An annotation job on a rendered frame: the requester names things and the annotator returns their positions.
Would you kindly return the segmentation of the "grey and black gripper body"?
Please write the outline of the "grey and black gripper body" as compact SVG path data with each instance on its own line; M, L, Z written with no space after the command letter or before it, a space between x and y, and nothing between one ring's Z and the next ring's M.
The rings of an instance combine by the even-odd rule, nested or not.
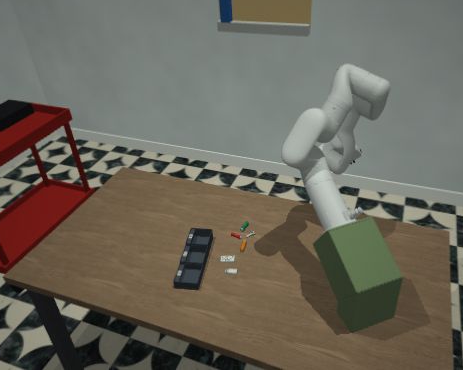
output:
M353 157L352 161L358 159L359 157L361 157L361 155L362 155L362 154L361 154L361 152L360 152L358 146L355 144L355 154L354 154L354 157ZM351 161L351 162L352 162L352 161Z

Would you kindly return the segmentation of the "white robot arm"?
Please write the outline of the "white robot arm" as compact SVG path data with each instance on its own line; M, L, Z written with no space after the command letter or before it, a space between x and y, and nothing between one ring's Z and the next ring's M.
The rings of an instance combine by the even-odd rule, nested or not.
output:
M335 73L322 108L302 113L283 144L282 160L301 172L324 229L321 236L328 229L359 220L356 216L363 212L361 207L348 210L331 172L340 175L346 171L355 154L353 130L360 116L376 120L389 91L389 81L344 64ZM323 144L317 147L316 141Z

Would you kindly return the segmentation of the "white domino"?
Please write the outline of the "white domino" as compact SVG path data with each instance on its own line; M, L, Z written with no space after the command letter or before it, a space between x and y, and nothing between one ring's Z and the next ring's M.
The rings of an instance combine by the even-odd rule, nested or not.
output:
M234 263L235 256L221 256L221 263Z

